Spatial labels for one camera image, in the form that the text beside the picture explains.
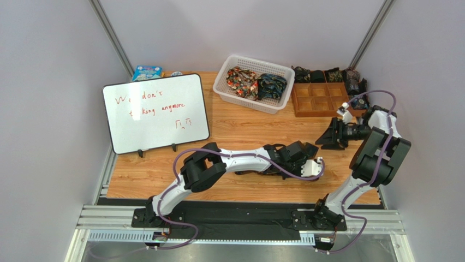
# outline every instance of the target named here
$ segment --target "blue package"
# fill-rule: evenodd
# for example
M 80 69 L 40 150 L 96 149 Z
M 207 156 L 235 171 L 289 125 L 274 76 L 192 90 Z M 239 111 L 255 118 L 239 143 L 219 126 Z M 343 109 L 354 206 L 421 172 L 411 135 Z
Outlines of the blue package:
M 133 82 L 161 78 L 162 68 L 152 67 L 150 65 L 138 65 L 134 72 Z

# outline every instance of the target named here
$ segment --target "gray wall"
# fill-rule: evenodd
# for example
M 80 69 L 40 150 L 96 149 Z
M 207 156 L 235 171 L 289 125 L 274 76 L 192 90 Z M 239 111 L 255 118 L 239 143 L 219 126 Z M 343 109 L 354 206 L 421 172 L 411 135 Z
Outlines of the gray wall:
M 0 10 L 0 261 L 63 261 L 110 145 L 101 89 L 127 75 L 88 1 Z
M 463 261 L 465 2 L 397 1 L 358 70 L 395 93 L 412 149 L 386 187 L 416 261 Z M 373 96 L 389 107 L 389 96 Z
M 231 54 L 346 67 L 383 0 L 101 0 L 129 60 L 219 70 Z

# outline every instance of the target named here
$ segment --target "wooden tray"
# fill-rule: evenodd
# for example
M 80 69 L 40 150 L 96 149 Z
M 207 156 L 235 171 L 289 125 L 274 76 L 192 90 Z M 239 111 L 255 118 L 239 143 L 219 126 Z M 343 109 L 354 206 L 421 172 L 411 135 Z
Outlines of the wooden tray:
M 344 83 L 297 83 L 292 89 L 296 117 L 335 117 L 337 109 L 349 101 Z M 362 116 L 366 109 L 354 110 L 353 116 Z

